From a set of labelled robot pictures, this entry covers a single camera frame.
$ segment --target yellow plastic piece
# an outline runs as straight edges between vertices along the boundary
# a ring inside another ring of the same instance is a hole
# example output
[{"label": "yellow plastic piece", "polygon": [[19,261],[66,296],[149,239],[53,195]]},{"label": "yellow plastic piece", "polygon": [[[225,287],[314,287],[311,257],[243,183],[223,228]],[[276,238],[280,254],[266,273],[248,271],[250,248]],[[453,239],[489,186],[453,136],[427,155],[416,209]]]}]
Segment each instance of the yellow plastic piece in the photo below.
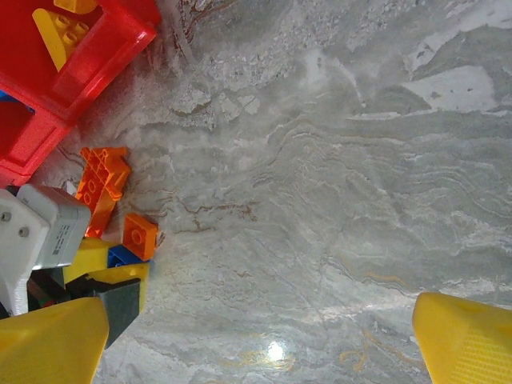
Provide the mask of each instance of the yellow plastic piece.
[{"label": "yellow plastic piece", "polygon": [[0,321],[0,382],[89,384],[109,323],[99,298],[80,298]]},{"label": "yellow plastic piece", "polygon": [[424,293],[413,327],[434,384],[512,382],[511,310]]},{"label": "yellow plastic piece", "polygon": [[84,238],[80,243],[73,264],[62,268],[64,283],[67,284],[83,274],[106,269],[109,248],[115,245],[100,238]]},{"label": "yellow plastic piece", "polygon": [[54,5],[74,14],[88,14],[98,6],[96,0],[54,0]]},{"label": "yellow plastic piece", "polygon": [[132,264],[129,266],[116,266],[115,268],[109,268],[108,270],[97,270],[89,273],[89,277],[93,278],[97,282],[108,282],[115,284],[116,282],[125,282],[132,278],[141,279],[141,291],[139,295],[138,308],[139,313],[144,310],[144,304],[146,302],[146,291],[147,291],[147,278],[150,275],[150,265],[147,263],[143,264]]},{"label": "yellow plastic piece", "polygon": [[61,70],[89,32],[89,27],[84,22],[71,20],[43,8],[35,10],[32,18],[57,70]]}]

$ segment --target screw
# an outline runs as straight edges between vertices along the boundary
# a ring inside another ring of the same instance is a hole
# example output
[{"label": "screw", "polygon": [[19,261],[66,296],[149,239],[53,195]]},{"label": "screw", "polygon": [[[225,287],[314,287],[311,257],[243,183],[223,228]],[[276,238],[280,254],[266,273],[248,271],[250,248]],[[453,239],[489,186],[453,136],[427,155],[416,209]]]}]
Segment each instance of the screw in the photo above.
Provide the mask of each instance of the screw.
[{"label": "screw", "polygon": [[23,228],[20,228],[18,231],[18,235],[20,238],[26,238],[29,235],[29,229],[24,226]]}]

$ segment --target red plastic crate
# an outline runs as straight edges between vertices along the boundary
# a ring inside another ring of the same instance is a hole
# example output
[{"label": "red plastic crate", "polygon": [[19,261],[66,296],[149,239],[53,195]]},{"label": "red plastic crate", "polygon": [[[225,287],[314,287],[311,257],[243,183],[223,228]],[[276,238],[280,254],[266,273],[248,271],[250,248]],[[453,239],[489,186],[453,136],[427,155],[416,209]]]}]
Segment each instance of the red plastic crate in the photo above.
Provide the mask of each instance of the red plastic crate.
[{"label": "red plastic crate", "polygon": [[[72,14],[53,0],[5,2],[0,13],[0,187],[28,181],[105,87],[156,35],[153,0],[98,0],[90,14]],[[32,13],[43,8],[83,21],[90,31],[60,72]],[[30,106],[30,112],[23,104]]]}]

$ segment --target yellow toy block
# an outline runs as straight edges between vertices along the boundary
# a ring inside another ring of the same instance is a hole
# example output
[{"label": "yellow toy block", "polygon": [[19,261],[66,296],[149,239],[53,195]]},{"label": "yellow toy block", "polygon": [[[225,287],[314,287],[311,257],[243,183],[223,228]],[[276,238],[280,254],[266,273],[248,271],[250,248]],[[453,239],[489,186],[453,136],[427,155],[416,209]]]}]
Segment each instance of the yellow toy block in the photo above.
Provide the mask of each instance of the yellow toy block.
[{"label": "yellow toy block", "polygon": [[77,45],[84,39],[89,27],[61,14],[39,8],[32,13],[42,40],[57,70],[66,64]]},{"label": "yellow toy block", "polygon": [[511,310],[424,293],[413,327],[434,384],[512,382]]},{"label": "yellow toy block", "polygon": [[83,274],[106,269],[109,248],[114,245],[112,242],[105,242],[100,238],[84,238],[73,264],[62,268],[64,283],[72,282]]},{"label": "yellow toy block", "polygon": [[147,278],[150,275],[150,265],[148,263],[132,264],[129,266],[116,266],[115,268],[109,268],[108,270],[97,270],[89,273],[89,277],[93,278],[97,282],[108,282],[109,284],[115,284],[117,282],[125,282],[132,278],[141,279],[141,290],[138,302],[138,312],[141,313],[144,310],[144,304],[146,302],[146,289],[147,289]]},{"label": "yellow toy block", "polygon": [[90,384],[108,333],[99,298],[0,320],[0,382]]},{"label": "yellow toy block", "polygon": [[96,0],[54,0],[54,5],[73,14],[88,14],[98,6]]}]

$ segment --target blue lego brick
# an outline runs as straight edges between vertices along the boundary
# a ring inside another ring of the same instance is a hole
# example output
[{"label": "blue lego brick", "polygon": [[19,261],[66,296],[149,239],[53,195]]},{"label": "blue lego brick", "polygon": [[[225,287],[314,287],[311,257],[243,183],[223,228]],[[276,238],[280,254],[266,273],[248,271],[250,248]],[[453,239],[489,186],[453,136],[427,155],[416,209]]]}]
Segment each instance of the blue lego brick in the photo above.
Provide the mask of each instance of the blue lego brick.
[{"label": "blue lego brick", "polygon": [[128,250],[124,245],[113,246],[109,248],[109,259],[107,262],[108,268],[115,266],[128,266],[130,264],[140,264],[144,262]]},{"label": "blue lego brick", "polygon": [[3,90],[0,90],[0,102],[16,102],[17,100],[8,94],[6,94]]}]

